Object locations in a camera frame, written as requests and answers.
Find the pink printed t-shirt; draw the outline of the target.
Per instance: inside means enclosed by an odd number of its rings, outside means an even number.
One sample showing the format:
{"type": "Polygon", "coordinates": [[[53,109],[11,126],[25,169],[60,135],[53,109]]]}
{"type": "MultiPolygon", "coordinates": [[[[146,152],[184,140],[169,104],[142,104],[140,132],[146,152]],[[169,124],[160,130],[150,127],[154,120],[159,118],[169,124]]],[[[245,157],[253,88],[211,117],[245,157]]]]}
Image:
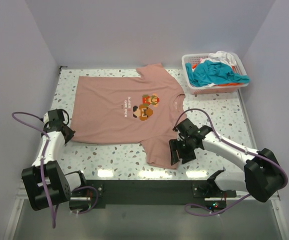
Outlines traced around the pink printed t-shirt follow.
{"type": "Polygon", "coordinates": [[[183,112],[185,93],[160,64],[137,69],[137,77],[78,79],[72,120],[73,141],[86,144],[140,143],[149,165],[176,169],[169,141],[183,112]]]}

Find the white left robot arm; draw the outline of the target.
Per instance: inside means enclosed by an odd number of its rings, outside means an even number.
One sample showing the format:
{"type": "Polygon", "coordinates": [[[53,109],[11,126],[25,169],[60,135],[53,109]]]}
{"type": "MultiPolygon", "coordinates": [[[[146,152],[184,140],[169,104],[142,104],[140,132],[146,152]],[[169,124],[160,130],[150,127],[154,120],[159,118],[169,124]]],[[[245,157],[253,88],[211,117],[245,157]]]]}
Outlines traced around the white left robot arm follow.
{"type": "Polygon", "coordinates": [[[30,205],[35,211],[49,207],[43,182],[46,183],[53,205],[70,201],[72,192],[76,196],[83,196],[88,191],[88,184],[82,171],[76,170],[65,174],[57,162],[62,147],[75,134],[69,127],[68,112],[64,109],[50,110],[40,120],[44,123],[43,132],[46,133],[41,134],[42,146],[31,167],[21,172],[30,205]]]}

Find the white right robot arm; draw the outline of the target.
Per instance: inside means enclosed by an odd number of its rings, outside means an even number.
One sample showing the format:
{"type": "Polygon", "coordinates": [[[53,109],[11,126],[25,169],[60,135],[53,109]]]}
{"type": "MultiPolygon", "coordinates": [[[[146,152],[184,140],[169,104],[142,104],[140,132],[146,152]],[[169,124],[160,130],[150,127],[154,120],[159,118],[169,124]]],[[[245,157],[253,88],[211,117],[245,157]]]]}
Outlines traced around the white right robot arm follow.
{"type": "Polygon", "coordinates": [[[206,197],[240,191],[264,203],[288,183],[286,172],[267,148],[256,150],[237,144],[220,135],[213,126],[197,127],[188,118],[173,131],[178,132],[180,138],[169,141],[171,165],[195,160],[195,150],[202,149],[223,157],[241,170],[230,173],[221,169],[212,174],[203,184],[206,197]]]}

